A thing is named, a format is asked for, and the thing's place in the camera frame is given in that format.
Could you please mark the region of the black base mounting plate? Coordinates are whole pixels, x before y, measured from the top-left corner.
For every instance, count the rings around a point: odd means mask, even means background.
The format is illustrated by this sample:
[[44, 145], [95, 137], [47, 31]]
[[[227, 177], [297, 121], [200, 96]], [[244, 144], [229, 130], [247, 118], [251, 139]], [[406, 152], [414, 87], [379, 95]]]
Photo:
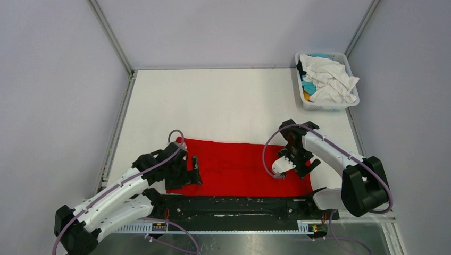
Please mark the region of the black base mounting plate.
[[163, 194], [157, 197], [151, 218], [170, 220], [184, 227], [189, 222], [196, 225], [223, 223], [237, 227], [239, 223], [258, 226], [269, 222], [294, 220], [326, 223], [339, 219], [331, 209], [319, 209], [310, 195], [300, 197], [227, 197], [185, 196]]

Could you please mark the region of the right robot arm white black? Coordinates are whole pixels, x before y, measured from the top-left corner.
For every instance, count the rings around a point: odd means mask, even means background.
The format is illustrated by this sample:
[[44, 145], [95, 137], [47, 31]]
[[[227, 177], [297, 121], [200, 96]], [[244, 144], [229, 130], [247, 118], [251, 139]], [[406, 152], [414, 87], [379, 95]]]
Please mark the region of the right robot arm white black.
[[287, 120], [280, 125], [278, 133], [287, 144], [271, 166], [275, 177], [294, 171], [303, 179], [325, 163], [341, 178], [340, 188], [320, 188], [313, 192], [312, 200], [305, 204], [310, 218], [318, 219], [328, 209], [347, 210], [355, 217], [384, 214], [392, 209], [393, 196], [379, 158], [345, 150], [313, 122], [297, 124]]

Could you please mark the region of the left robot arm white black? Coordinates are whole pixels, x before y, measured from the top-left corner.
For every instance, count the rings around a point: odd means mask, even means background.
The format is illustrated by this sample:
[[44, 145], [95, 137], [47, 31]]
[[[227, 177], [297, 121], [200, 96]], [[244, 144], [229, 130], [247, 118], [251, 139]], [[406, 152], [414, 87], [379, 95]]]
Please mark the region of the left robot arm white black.
[[63, 205], [55, 213], [56, 241], [68, 254], [90, 254], [102, 239], [137, 219], [166, 220], [165, 198], [152, 185], [175, 170], [186, 170], [184, 142], [172, 142], [163, 150], [140, 155], [113, 184], [73, 208]]

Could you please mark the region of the red t shirt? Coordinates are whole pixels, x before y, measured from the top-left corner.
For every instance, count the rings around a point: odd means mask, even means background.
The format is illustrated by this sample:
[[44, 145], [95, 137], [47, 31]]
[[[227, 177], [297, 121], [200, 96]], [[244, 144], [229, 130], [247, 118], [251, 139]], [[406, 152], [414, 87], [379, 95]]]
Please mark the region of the red t shirt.
[[167, 193], [185, 196], [297, 197], [313, 191], [309, 176], [289, 171], [285, 178], [272, 178], [264, 169], [278, 159], [281, 145], [223, 143], [185, 139], [190, 155], [198, 158], [203, 183]]

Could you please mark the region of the white plastic laundry basket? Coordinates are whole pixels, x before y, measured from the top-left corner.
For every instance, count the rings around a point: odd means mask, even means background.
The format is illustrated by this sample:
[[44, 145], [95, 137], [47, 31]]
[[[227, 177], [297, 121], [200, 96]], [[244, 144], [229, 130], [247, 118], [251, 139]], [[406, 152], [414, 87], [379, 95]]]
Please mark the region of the white plastic laundry basket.
[[[349, 66], [349, 62], [348, 62], [348, 58], [343, 54], [343, 53], [338, 53], [338, 52], [317, 52], [317, 53], [307, 53], [307, 52], [298, 52], [295, 54], [295, 63], [297, 64], [298, 60], [299, 60], [299, 56], [300, 54], [307, 54], [307, 55], [311, 55], [311, 54], [325, 54], [328, 55], [332, 60], [337, 61], [343, 65], [346, 66], [346, 72], [349, 75], [352, 75], [352, 71], [351, 68]], [[309, 111], [341, 111], [344, 110], [348, 107], [352, 107], [352, 106], [356, 106], [359, 104], [360, 99], [359, 99], [359, 95], [357, 92], [357, 85], [356, 87], [352, 90], [352, 93], [354, 93], [357, 96], [357, 101], [355, 103], [352, 104], [334, 104], [334, 103], [313, 103], [311, 101], [306, 101], [304, 99], [304, 95], [303, 95], [303, 87], [301, 84], [301, 77], [299, 75], [299, 72], [297, 70], [297, 82], [298, 82], [298, 86], [300, 89], [300, 96], [301, 96], [301, 101], [303, 103], [303, 107], [306, 110]]]

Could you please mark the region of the teal garment in basket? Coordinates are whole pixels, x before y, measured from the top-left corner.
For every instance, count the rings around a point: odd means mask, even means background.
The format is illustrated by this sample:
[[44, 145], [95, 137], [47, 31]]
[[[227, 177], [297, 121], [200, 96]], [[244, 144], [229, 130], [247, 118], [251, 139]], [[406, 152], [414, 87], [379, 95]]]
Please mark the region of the teal garment in basket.
[[[311, 57], [326, 58], [326, 59], [331, 60], [331, 58], [325, 54], [311, 54]], [[304, 76], [304, 78], [301, 79], [303, 90], [306, 91], [307, 93], [309, 93], [310, 95], [312, 95], [316, 92], [316, 86], [313, 84], [312, 81], [305, 80], [305, 77], [306, 76]]]

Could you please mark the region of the black garment in basket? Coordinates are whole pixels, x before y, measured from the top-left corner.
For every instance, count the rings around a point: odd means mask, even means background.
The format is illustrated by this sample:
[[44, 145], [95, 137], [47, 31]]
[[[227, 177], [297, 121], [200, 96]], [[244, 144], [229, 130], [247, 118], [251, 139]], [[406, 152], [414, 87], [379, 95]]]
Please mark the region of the black garment in basket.
[[303, 66], [302, 66], [302, 63], [300, 60], [298, 60], [298, 62], [296, 64], [296, 69], [298, 70], [301, 79], [303, 79], [304, 76], [306, 76], [306, 71], [303, 69]]

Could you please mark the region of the white t shirt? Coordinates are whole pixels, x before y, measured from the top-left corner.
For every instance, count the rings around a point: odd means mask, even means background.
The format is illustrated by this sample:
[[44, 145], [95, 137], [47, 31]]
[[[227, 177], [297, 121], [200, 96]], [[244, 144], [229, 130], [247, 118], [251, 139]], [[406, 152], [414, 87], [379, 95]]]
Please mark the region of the white t shirt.
[[330, 59], [300, 54], [306, 71], [305, 80], [312, 81], [316, 92], [310, 96], [313, 103], [352, 104], [357, 96], [352, 93], [359, 78], [349, 75], [346, 66]]

